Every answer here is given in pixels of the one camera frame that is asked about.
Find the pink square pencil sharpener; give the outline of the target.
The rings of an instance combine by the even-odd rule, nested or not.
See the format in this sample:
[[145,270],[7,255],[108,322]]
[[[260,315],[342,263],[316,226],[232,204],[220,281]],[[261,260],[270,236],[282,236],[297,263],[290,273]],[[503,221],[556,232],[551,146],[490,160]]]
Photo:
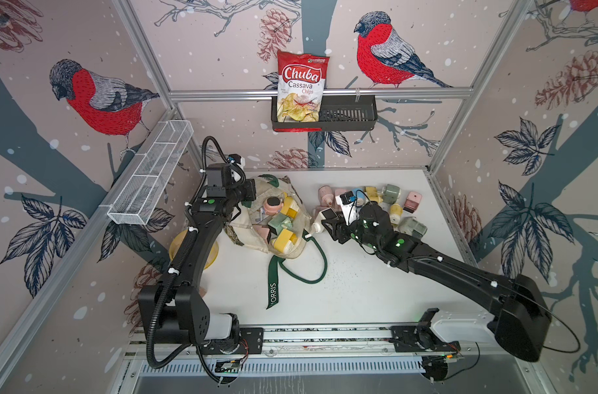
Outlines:
[[407,195],[407,198],[405,199],[405,202],[404,202],[404,205],[402,208],[407,213],[415,213],[418,210],[421,201],[422,201],[422,194],[415,192],[415,191],[411,191]]

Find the cream pencil sharpener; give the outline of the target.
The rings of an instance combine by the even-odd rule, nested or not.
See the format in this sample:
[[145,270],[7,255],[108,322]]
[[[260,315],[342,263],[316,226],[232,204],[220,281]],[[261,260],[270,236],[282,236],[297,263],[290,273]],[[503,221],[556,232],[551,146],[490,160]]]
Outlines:
[[325,218],[322,215],[317,215],[310,226],[310,234],[315,235],[325,231],[323,220]]

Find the pink boxy pencil sharpener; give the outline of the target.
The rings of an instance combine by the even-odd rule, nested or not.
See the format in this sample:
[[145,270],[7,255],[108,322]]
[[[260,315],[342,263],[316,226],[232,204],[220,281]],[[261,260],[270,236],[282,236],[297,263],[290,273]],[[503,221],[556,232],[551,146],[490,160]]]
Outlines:
[[256,232],[256,234],[258,236],[260,236],[266,244],[270,243],[271,237],[273,235],[271,229],[269,226],[265,226],[265,225],[254,225],[253,226],[254,231]]

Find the cream green-handled tote bag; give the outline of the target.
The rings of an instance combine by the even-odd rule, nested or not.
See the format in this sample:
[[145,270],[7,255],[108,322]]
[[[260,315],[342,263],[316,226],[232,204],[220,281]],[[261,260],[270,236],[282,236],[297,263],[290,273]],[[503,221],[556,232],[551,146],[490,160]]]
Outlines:
[[[264,174],[252,180],[255,199],[238,204],[224,231],[233,244],[271,255],[267,290],[270,309],[279,303],[279,270],[299,282],[315,285],[324,280],[329,264],[322,247],[309,233],[310,217],[290,179]],[[285,264],[289,259],[297,259],[309,243],[323,260],[322,272],[316,279],[302,277]]]

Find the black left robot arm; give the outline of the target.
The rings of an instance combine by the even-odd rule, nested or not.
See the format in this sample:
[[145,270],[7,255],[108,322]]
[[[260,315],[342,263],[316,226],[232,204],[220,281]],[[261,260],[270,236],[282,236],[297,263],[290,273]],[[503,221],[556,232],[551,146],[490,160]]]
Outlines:
[[212,314],[200,294],[200,284],[213,244],[232,220],[235,208],[254,200],[255,191],[255,183],[234,159],[205,169],[200,190],[187,204],[186,235],[168,271],[138,294],[151,368],[163,368],[190,346],[202,349],[213,342],[221,351],[240,347],[237,315]]

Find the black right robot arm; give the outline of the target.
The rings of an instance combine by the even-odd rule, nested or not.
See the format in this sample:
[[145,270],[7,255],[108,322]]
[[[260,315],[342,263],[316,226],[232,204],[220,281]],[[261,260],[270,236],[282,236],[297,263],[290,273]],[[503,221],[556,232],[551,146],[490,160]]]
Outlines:
[[317,223],[340,244],[366,246],[385,264],[438,282],[474,301],[494,319],[487,328],[499,346],[528,362],[540,359],[552,323],[552,312],[535,281],[522,274],[510,279],[475,268],[395,231],[389,215],[376,203],[359,212],[321,211]]

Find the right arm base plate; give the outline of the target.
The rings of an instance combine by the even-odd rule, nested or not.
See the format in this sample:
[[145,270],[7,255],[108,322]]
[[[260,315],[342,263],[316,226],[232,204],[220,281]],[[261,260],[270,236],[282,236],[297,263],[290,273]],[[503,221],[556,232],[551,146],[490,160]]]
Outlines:
[[440,340],[427,326],[402,325],[390,328],[391,338],[397,352],[429,352],[456,353],[461,351],[458,341],[445,342]]

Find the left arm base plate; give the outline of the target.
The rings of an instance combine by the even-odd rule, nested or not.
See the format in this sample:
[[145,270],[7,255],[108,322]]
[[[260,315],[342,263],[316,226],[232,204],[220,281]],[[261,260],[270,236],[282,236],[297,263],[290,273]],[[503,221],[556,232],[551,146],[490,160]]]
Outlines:
[[259,355],[264,342],[264,328],[240,327],[228,338],[209,340],[202,345],[204,356]]

